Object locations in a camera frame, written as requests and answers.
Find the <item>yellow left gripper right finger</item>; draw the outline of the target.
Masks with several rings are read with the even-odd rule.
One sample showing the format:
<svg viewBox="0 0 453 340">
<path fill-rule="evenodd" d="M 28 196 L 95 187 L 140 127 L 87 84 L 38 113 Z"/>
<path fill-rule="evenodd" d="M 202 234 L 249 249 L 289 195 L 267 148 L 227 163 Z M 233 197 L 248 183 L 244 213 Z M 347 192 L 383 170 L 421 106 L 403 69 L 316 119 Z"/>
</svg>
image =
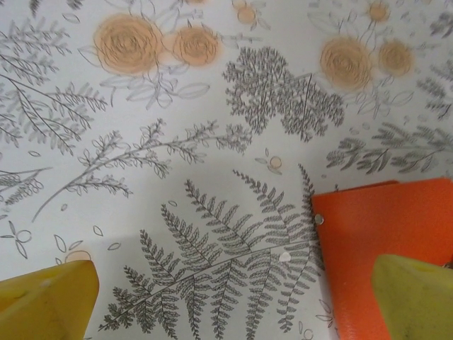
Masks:
<svg viewBox="0 0 453 340">
<path fill-rule="evenodd" d="M 451 268 L 380 255 L 372 289 L 391 339 L 452 338 Z"/>
</svg>

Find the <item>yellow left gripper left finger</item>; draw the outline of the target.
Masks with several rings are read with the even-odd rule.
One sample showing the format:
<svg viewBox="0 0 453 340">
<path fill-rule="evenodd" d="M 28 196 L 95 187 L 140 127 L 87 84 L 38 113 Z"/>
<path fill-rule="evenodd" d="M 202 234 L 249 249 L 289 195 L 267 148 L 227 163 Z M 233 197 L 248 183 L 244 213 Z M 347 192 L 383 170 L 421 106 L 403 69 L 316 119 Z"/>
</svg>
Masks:
<svg viewBox="0 0 453 340">
<path fill-rule="evenodd" d="M 3 280 L 1 338 L 83 339 L 98 292 L 98 274 L 90 260 Z"/>
</svg>

